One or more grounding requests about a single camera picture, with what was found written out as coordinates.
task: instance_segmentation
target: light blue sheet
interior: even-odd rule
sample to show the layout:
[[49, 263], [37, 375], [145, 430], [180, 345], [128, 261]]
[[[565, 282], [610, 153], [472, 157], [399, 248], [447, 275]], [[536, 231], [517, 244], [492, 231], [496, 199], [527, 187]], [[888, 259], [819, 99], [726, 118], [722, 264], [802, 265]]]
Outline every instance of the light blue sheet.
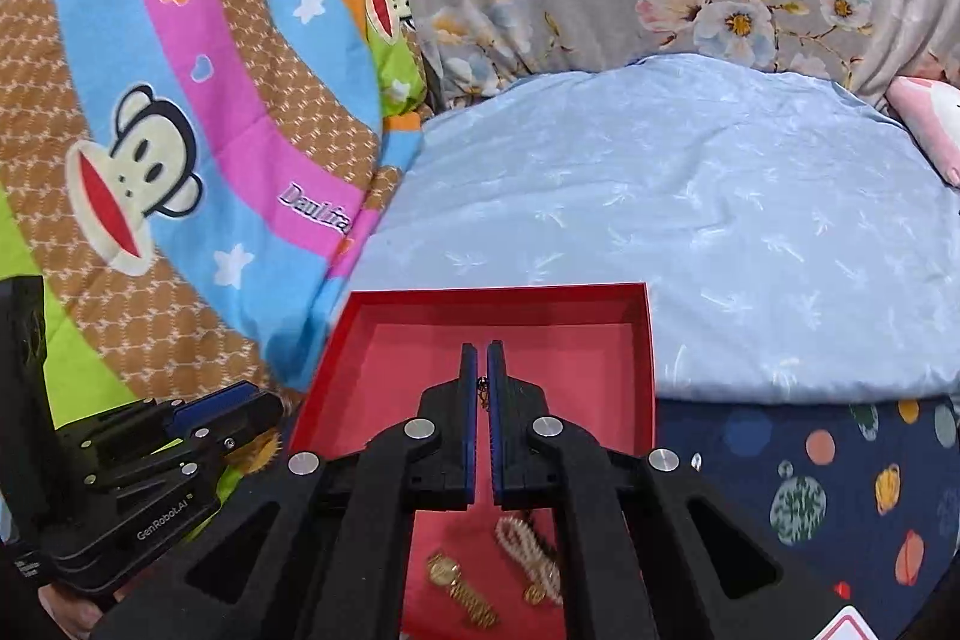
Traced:
[[659, 56], [430, 121], [350, 285], [646, 281], [661, 396], [927, 396], [960, 370], [958, 209], [832, 83]]

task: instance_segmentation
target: navy blue fabric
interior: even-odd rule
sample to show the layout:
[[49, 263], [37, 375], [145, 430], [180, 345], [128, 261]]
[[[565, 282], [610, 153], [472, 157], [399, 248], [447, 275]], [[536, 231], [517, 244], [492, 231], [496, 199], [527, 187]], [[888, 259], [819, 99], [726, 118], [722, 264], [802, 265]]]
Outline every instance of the navy blue fabric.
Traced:
[[[816, 480], [822, 493], [808, 496], [812, 517], [790, 525], [788, 510], [784, 530], [781, 514], [781, 542], [784, 535], [799, 537], [790, 548], [825, 585], [846, 584], [877, 637], [893, 640], [947, 570], [960, 533], [960, 450], [952, 405], [947, 399], [922, 401], [913, 423], [907, 422], [913, 418], [910, 405], [902, 410], [897, 403], [877, 405], [874, 418], [868, 405], [852, 410], [659, 401], [656, 440], [687, 463], [699, 453], [702, 474], [757, 524], [773, 525], [771, 507], [786, 480]], [[952, 438], [947, 423], [954, 427]], [[813, 432], [819, 434], [808, 452]], [[831, 440], [834, 456], [824, 463]], [[875, 482], [885, 470], [881, 514]], [[892, 504], [898, 473], [899, 501]], [[809, 480], [803, 485], [815, 488]], [[923, 560], [914, 584], [904, 585], [896, 579], [896, 561], [911, 533], [923, 539]], [[913, 562], [916, 550], [914, 540]], [[911, 579], [914, 573], [904, 569], [901, 579]]]

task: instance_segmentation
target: pink plush toy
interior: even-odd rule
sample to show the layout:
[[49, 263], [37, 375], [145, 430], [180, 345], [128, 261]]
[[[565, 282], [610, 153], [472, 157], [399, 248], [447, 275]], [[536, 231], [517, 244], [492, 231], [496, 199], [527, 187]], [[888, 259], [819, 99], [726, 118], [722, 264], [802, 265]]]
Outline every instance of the pink plush toy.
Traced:
[[895, 77], [887, 100], [940, 176], [960, 187], [960, 91], [946, 82]]

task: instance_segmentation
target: red mouth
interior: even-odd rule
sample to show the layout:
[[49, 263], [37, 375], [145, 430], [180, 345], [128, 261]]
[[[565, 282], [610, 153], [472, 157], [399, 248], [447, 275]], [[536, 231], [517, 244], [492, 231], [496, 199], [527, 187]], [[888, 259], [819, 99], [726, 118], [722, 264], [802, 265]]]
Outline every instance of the red mouth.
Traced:
[[394, 34], [394, 24], [390, 20], [390, 10], [387, 9], [387, 0], [373, 0], [373, 11], [376, 12], [376, 18], [390, 37]]
[[107, 234], [110, 234], [114, 242], [131, 256], [140, 258], [136, 242], [133, 242], [133, 234], [120, 210], [120, 205], [113, 198], [107, 183], [104, 183], [96, 167], [86, 160], [83, 152], [80, 153], [80, 179], [83, 180], [83, 189], [90, 201], [90, 207], [93, 208], [94, 215], [97, 215], [97, 220], [100, 220]]

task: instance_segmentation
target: blue heart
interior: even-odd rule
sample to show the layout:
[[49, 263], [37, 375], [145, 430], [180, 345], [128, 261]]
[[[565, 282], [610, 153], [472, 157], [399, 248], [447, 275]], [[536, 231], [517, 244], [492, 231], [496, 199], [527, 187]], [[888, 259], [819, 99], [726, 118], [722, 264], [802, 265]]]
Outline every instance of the blue heart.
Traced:
[[194, 82], [206, 82], [210, 77], [213, 77], [213, 63], [210, 63], [210, 59], [205, 55], [198, 55], [190, 79]]

